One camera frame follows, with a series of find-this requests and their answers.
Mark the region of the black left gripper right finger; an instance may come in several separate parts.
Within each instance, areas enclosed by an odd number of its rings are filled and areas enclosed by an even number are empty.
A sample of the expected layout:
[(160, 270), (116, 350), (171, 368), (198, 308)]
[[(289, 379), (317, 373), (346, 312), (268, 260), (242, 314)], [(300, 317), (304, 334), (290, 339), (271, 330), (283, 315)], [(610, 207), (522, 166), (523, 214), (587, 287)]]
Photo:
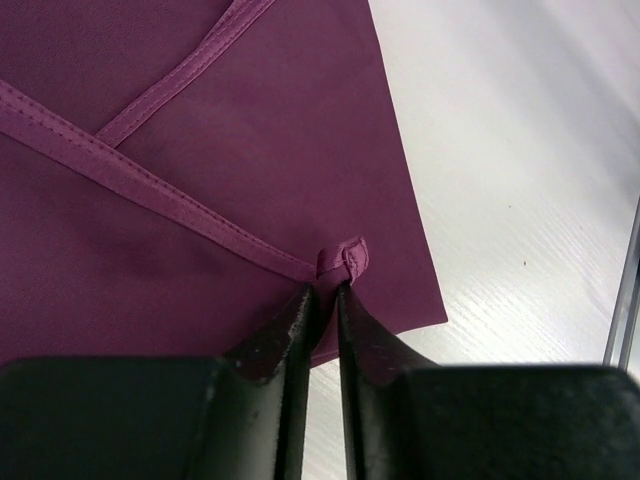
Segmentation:
[(440, 366), (337, 296), (351, 479), (635, 479), (639, 388), (598, 365)]

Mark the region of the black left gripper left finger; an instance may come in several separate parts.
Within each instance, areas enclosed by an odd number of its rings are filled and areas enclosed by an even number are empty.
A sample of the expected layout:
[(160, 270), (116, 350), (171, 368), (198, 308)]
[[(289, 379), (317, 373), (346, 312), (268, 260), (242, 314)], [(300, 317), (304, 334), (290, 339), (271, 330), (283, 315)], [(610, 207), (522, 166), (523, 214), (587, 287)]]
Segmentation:
[(297, 479), (314, 292), (220, 357), (38, 357), (1, 370), (5, 479)]

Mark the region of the purple cloth napkin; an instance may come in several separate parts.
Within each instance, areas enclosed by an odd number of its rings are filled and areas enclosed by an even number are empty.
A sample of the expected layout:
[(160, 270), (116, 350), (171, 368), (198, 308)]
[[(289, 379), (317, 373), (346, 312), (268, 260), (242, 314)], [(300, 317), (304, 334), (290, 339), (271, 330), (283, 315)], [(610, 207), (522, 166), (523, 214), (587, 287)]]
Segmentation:
[(1, 359), (446, 321), (365, 1), (5, 1)]

